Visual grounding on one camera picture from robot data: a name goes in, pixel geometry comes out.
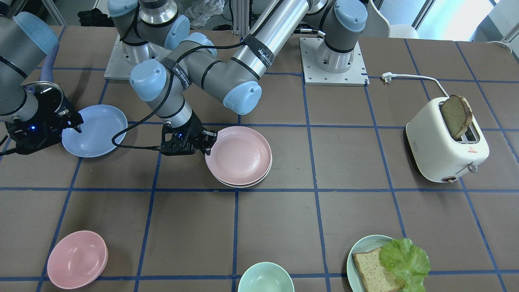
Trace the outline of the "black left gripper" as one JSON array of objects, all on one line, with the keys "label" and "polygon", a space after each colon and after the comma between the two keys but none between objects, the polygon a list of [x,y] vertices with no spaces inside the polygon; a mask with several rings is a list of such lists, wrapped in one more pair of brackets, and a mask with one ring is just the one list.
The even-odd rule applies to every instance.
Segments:
[{"label": "black left gripper", "polygon": [[217,141],[217,131],[208,131],[195,112],[180,127],[173,128],[163,124],[160,153],[172,157],[193,155],[197,151],[211,155],[211,149]]}]

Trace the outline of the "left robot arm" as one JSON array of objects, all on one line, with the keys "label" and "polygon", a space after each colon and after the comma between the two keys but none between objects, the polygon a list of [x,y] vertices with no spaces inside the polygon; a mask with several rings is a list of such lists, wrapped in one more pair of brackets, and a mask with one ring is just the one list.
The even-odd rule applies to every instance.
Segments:
[{"label": "left robot arm", "polygon": [[209,131],[183,96],[195,84],[239,115],[250,113],[258,104],[258,84],[275,57],[301,21],[318,26],[324,40],[317,55],[320,66],[330,73],[342,73],[365,28],[368,11],[359,0],[273,0],[251,31],[237,44],[228,62],[217,57],[219,49],[202,33],[192,33],[161,60],[145,60],[131,71],[129,82],[139,98],[163,121],[161,144],[147,146],[166,156],[210,155],[217,132]]}]

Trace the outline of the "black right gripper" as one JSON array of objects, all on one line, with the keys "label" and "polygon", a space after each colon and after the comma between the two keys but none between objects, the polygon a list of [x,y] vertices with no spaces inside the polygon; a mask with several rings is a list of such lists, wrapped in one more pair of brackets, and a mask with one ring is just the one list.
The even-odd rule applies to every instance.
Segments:
[{"label": "black right gripper", "polygon": [[[28,121],[5,122],[9,138],[15,142],[15,148],[5,151],[5,155],[17,153],[30,155],[36,151],[48,148],[62,141],[63,124],[39,101],[37,112]],[[83,121],[72,121],[71,128],[82,133]]]}]

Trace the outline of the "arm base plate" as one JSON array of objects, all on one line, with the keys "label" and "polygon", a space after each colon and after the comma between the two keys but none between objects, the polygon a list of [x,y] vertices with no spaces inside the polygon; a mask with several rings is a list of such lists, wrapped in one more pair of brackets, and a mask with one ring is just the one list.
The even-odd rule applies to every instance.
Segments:
[{"label": "arm base plate", "polygon": [[152,43],[130,46],[122,42],[117,35],[104,77],[110,80],[128,81],[132,69],[137,64],[150,59],[161,60],[170,52]]},{"label": "arm base plate", "polygon": [[330,50],[324,39],[300,38],[300,53],[306,85],[368,86],[369,77],[359,43],[350,52]]}]

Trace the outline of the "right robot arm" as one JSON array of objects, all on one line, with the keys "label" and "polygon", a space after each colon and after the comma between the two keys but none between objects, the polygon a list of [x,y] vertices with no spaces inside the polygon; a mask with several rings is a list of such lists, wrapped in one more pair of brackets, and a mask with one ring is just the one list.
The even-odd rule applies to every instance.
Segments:
[{"label": "right robot arm", "polygon": [[[189,19],[174,0],[109,0],[107,9],[127,47],[173,50],[189,35]],[[1,155],[30,155],[59,144],[67,128],[82,132],[83,117],[53,82],[58,49],[58,36],[36,15],[1,17],[1,121],[4,139],[15,142]]]}]

